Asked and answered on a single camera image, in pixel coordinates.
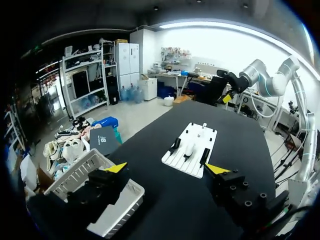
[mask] yellow label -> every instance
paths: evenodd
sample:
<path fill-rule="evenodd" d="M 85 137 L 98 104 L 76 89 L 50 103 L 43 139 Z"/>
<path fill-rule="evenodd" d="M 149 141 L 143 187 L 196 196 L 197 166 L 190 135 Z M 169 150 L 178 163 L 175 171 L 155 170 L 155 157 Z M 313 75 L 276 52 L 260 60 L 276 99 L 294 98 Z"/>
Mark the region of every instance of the yellow label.
<path fill-rule="evenodd" d="M 121 163 L 121 164 L 119 164 L 119 165 L 115 165 L 115 166 L 106 168 L 106 169 L 104 169 L 104 171 L 109 171 L 109 172 L 112 172 L 112 173 L 117 174 L 117 173 L 118 173 L 121 169 L 123 169 L 126 165 L 127 165 L 127 163 L 124 162 L 124 163 Z"/>
<path fill-rule="evenodd" d="M 225 96 L 222 101 L 226 104 L 227 102 L 229 102 L 231 100 L 231 96 L 228 94 L 227 96 Z"/>
<path fill-rule="evenodd" d="M 218 167 L 218 166 L 213 166 L 211 164 L 206 163 L 205 164 L 214 174 L 222 174 L 224 172 L 231 172 L 230 170 Z"/>

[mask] white cabinet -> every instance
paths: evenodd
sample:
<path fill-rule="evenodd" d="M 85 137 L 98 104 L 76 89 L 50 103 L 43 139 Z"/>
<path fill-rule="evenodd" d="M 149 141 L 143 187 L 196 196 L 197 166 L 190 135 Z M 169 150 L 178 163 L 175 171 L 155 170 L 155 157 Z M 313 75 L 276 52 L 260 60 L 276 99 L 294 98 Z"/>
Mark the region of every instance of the white cabinet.
<path fill-rule="evenodd" d="M 119 75 L 130 74 L 130 44 L 118 43 L 116 45 L 115 60 L 118 64 Z"/>
<path fill-rule="evenodd" d="M 139 72 L 139 44 L 130 43 L 130 73 Z"/>
<path fill-rule="evenodd" d="M 157 78 L 149 78 L 148 80 L 140 80 L 139 86 L 143 90 L 144 100 L 151 100 L 157 97 Z"/>
<path fill-rule="evenodd" d="M 124 86 L 126 89 L 130 87 L 131 85 L 131 74 L 121 75 L 119 76 L 119 89 L 122 89 L 122 86 Z"/>
<path fill-rule="evenodd" d="M 136 73 L 131 73 L 130 74 L 130 82 L 134 85 L 137 86 L 138 85 L 138 81 L 139 81 L 139 72 Z"/>

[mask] white bucket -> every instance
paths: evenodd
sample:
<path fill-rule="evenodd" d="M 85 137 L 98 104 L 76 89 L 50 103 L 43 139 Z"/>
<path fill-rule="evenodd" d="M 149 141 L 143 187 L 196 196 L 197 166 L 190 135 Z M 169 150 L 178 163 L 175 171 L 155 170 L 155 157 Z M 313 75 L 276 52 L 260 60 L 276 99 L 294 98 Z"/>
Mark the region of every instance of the white bucket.
<path fill-rule="evenodd" d="M 171 107 L 175 98 L 173 96 L 167 96 L 164 98 L 164 105 L 167 107 Z"/>

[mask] white plastic board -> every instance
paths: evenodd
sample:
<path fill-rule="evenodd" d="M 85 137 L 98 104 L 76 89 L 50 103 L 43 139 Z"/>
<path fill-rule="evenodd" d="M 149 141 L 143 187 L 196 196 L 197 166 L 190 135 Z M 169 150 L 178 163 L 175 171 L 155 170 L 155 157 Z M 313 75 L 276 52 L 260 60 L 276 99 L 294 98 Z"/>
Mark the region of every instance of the white plastic board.
<path fill-rule="evenodd" d="M 181 139 L 179 148 L 172 155 L 167 151 L 161 161 L 172 168 L 201 179 L 204 175 L 204 166 L 200 164 L 201 157 L 205 148 L 210 149 L 209 155 L 206 158 L 206 163 L 209 162 L 218 134 L 217 130 L 208 128 L 206 125 L 204 123 L 203 127 L 190 122 L 179 136 Z M 194 143 L 193 152 L 186 160 L 184 157 L 186 148 L 192 142 Z"/>

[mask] pile of shoes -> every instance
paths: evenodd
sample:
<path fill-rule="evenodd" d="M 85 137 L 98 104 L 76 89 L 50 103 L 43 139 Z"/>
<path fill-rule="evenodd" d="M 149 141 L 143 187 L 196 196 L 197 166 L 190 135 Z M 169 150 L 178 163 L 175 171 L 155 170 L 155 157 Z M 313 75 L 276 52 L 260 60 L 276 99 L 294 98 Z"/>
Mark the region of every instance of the pile of shoes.
<path fill-rule="evenodd" d="M 55 140 L 44 146 L 43 156 L 46 158 L 46 170 L 50 175 L 54 174 L 55 179 L 66 170 L 66 168 L 60 169 L 61 164 L 72 165 L 84 153 L 85 146 L 80 138 L 82 132 L 90 128 L 90 125 L 84 117 L 80 117 L 73 121 L 71 128 L 63 129 L 61 126 L 54 135 Z"/>
<path fill-rule="evenodd" d="M 44 145 L 43 156 L 46 158 L 46 170 L 52 175 L 62 158 L 62 151 L 57 141 L 50 141 Z"/>

